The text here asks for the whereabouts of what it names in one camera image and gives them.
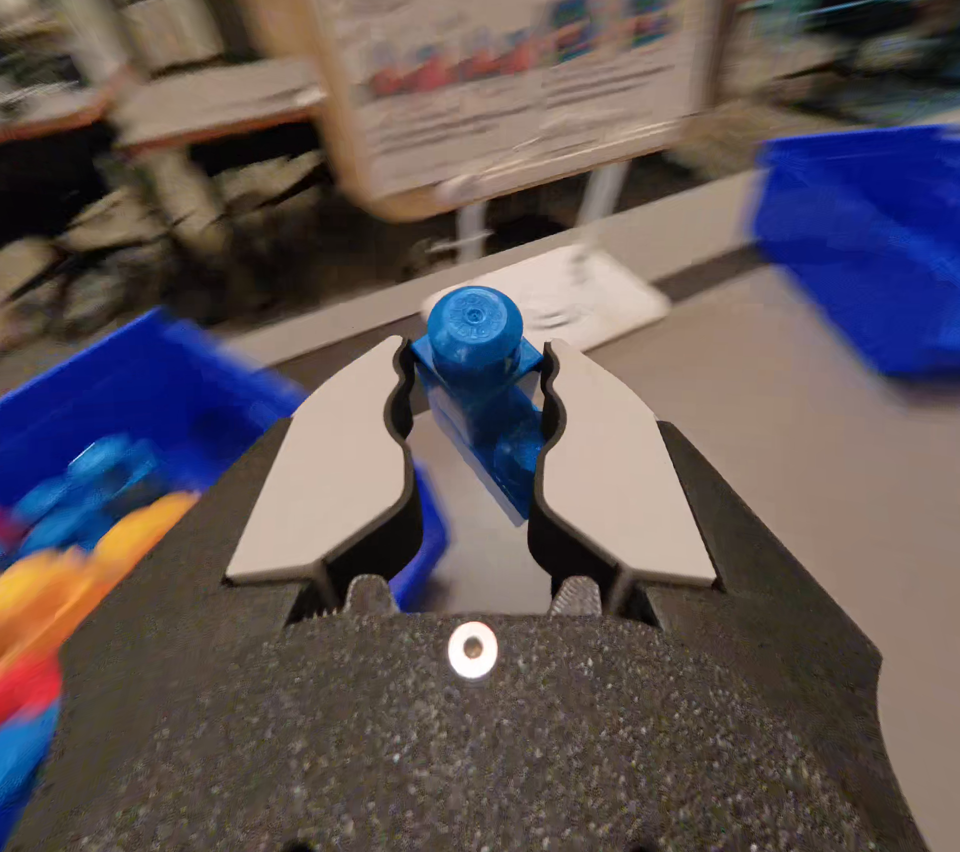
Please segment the blue one-stud mega block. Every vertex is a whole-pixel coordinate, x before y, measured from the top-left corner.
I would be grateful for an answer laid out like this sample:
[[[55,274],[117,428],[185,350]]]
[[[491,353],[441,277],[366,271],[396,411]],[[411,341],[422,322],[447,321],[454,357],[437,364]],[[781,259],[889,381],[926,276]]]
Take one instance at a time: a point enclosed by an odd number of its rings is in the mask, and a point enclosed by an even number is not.
[[[426,334],[412,349],[426,385],[470,416],[504,400],[544,360],[525,338],[514,301],[476,285],[443,295],[429,313]]]

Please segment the blue storage bin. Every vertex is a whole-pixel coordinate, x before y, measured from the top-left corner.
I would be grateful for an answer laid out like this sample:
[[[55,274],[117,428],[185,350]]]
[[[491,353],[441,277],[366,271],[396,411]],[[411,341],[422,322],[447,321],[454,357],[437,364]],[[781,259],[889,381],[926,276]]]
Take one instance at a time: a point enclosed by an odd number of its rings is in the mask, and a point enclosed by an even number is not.
[[[864,363],[958,380],[958,124],[779,138],[751,234]]]
[[[49,756],[4,850],[451,850],[435,627],[322,617],[223,576],[303,394],[138,319],[2,400],[2,502],[148,439],[200,499],[66,641]]]

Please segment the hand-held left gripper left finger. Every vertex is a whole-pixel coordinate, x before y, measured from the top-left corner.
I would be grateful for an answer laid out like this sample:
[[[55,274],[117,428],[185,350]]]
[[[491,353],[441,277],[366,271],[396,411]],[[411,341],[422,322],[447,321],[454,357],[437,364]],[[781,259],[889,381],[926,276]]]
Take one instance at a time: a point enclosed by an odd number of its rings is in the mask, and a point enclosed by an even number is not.
[[[392,335],[306,397],[226,565],[229,584],[312,582],[342,606],[356,578],[390,581],[415,558],[415,379],[411,342]]]

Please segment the pile of mega blocks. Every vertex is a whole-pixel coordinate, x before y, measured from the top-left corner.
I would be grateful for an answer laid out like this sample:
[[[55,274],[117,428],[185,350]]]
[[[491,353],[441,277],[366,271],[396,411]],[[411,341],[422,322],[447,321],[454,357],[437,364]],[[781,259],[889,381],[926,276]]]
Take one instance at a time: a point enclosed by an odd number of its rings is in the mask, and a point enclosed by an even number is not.
[[[2,510],[2,842],[57,729],[62,645],[198,498],[148,439],[113,435]]]

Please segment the wood-top office desk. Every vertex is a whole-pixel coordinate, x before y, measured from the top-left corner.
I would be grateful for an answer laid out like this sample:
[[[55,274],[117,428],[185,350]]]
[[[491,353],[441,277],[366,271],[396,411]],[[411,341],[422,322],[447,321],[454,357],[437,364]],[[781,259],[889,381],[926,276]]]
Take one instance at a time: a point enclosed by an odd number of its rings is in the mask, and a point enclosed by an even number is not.
[[[157,78],[130,86],[115,103],[115,146],[138,156],[309,121],[326,95],[313,66],[296,57]]]
[[[2,93],[1,143],[74,131],[100,122],[114,107],[116,89],[35,86]]]

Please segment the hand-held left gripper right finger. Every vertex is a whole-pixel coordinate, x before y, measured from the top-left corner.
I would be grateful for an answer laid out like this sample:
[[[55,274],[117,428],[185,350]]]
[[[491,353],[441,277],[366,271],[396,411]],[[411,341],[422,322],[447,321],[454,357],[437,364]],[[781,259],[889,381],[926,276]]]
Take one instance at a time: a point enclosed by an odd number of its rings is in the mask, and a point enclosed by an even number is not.
[[[652,409],[564,340],[541,366],[543,444],[527,543],[560,584],[592,580],[618,611],[637,586],[709,590],[716,568]]]

